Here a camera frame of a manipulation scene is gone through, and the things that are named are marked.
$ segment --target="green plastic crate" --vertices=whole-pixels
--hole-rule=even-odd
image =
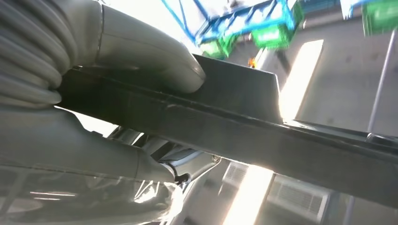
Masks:
[[[289,30],[285,24],[280,24],[252,31],[253,41],[258,48],[281,49],[290,45],[297,27],[304,19],[304,12],[298,2],[293,6],[292,10],[296,21],[294,30]]]
[[[379,0],[362,6],[365,36],[382,34],[398,28],[398,0]]]
[[[199,48],[211,58],[224,59],[229,57],[236,43],[237,36],[231,35],[218,40],[203,43]]]

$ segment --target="air vent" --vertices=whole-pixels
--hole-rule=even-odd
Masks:
[[[222,183],[239,188],[240,183],[242,183],[242,180],[245,177],[247,168],[247,165],[237,162],[230,162],[230,165],[228,166],[227,171],[222,178]]]
[[[330,190],[285,176],[276,176],[267,202],[320,224]]]

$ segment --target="plastic cover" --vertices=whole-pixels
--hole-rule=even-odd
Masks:
[[[2,225],[145,224],[183,206],[181,188],[167,182],[10,165],[0,179]]]

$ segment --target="gray plastic housing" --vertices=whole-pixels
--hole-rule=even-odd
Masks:
[[[92,0],[0,1],[0,154],[23,166],[173,182],[139,148],[86,131],[54,108],[55,90],[72,66],[139,67],[181,92],[204,73],[173,38]]]

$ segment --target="dark metal beam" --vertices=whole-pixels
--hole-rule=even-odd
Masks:
[[[70,71],[60,89],[60,106],[398,207],[397,149],[278,124],[273,75],[198,59],[208,80],[194,94],[159,92],[120,82],[115,75]]]

